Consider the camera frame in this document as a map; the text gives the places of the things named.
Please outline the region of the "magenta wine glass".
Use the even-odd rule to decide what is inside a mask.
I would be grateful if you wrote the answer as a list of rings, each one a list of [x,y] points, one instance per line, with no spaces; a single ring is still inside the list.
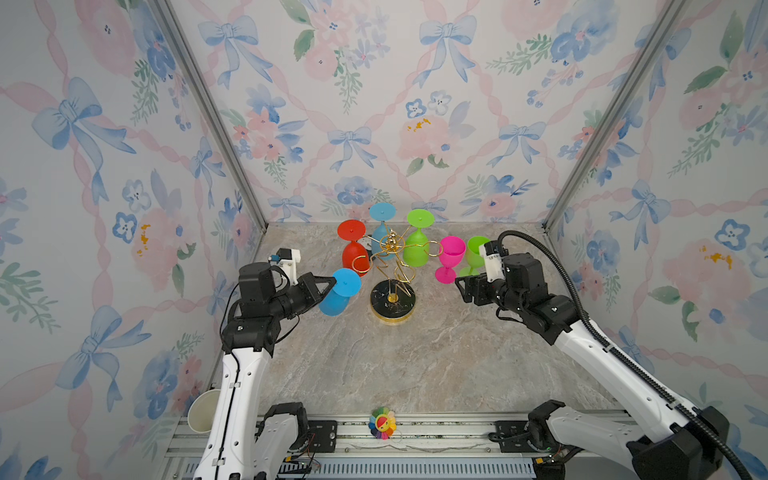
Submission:
[[[447,236],[440,241],[442,253],[439,255],[441,267],[435,271],[435,278],[442,284],[451,284],[457,274],[455,268],[461,263],[466,252],[465,242],[457,236]]]

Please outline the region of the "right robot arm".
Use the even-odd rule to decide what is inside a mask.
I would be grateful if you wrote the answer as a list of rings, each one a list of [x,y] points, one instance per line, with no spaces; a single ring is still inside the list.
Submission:
[[[576,447],[611,460],[641,479],[708,479],[726,459],[730,424],[714,407],[699,409],[657,381],[580,314],[549,292],[541,263],[528,253],[485,260],[480,275],[458,277],[466,303],[494,305],[586,369],[632,419],[616,423],[549,400],[528,415],[524,439],[540,450]]]

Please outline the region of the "red wine glass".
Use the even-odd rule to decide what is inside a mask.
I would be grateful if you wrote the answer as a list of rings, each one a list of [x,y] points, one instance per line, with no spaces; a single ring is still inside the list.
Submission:
[[[346,220],[337,228],[338,236],[346,242],[342,253],[344,268],[350,269],[359,276],[364,276],[370,271],[369,255],[360,241],[366,235],[366,227],[359,220]]]

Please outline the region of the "blue wine glass front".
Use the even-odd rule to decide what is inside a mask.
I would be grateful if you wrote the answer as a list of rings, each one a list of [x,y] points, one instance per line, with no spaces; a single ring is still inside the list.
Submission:
[[[351,269],[341,268],[333,277],[336,280],[335,285],[319,304],[320,311],[329,317],[340,315],[362,288],[361,277]]]

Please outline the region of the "green wine glass front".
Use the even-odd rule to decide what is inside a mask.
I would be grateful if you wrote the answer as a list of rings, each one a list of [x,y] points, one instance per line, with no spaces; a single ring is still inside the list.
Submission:
[[[480,273],[481,269],[484,267],[484,260],[481,252],[484,250],[484,245],[489,241],[490,239],[485,236],[474,236],[470,238],[467,242],[465,255],[467,266],[460,270],[460,277],[473,276]]]

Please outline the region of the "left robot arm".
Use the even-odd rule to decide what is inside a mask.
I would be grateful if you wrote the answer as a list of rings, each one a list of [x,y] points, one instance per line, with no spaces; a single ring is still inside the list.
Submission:
[[[281,322],[319,305],[337,279],[299,277],[270,262],[239,270],[240,298],[227,308],[222,341],[222,386],[195,479],[275,479],[284,460],[309,441],[300,402],[273,405],[258,418],[260,387],[281,338]]]

